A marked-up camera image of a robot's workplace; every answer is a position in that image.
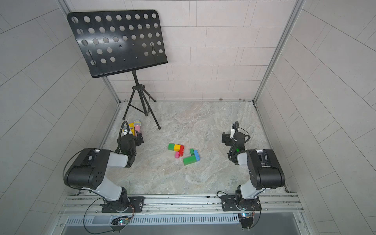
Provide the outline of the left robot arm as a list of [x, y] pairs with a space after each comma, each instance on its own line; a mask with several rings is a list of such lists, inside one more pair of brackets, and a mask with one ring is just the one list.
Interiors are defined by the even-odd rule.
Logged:
[[115, 151], [98, 148], [85, 148], [75, 154], [72, 165], [63, 170], [63, 181], [66, 186], [76, 190], [91, 191], [99, 195], [104, 204], [102, 207], [117, 212], [125, 211], [130, 204], [127, 191], [106, 177], [110, 168], [128, 168], [137, 156], [137, 146], [144, 140], [139, 120], [129, 124], [124, 121], [117, 138]]

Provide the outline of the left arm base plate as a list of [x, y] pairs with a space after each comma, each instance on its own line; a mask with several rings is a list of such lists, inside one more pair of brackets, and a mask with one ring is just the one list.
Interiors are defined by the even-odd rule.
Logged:
[[117, 201], [105, 201], [100, 204], [102, 213], [124, 213], [141, 212], [144, 206], [145, 197], [129, 196], [126, 199], [120, 198]]

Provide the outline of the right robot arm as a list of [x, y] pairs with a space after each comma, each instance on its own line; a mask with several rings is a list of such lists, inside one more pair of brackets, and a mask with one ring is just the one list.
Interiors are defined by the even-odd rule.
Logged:
[[267, 189], [283, 187], [286, 177], [272, 149], [246, 149], [251, 137], [249, 133], [239, 132], [239, 122], [232, 124], [230, 134], [222, 133], [222, 143], [230, 147], [228, 159], [235, 165], [248, 167], [249, 180], [238, 186], [234, 200], [239, 205], [255, 200]]

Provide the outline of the yellow lego brick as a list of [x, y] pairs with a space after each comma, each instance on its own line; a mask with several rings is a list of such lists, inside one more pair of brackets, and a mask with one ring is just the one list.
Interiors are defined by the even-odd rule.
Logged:
[[174, 145], [174, 151], [179, 152], [180, 148], [181, 148], [181, 145], [177, 145], [177, 144]]

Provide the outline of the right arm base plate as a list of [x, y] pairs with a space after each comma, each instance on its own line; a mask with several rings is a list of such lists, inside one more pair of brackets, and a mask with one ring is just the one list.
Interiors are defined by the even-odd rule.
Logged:
[[221, 195], [221, 205], [224, 212], [257, 212], [261, 211], [261, 204], [256, 199], [237, 199], [234, 195]]

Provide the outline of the red lego brick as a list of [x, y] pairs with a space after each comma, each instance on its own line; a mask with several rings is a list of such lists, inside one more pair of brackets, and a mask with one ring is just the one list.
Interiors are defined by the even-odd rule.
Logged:
[[179, 157], [182, 157], [184, 155], [184, 150], [185, 150], [185, 147], [183, 145], [180, 145]]

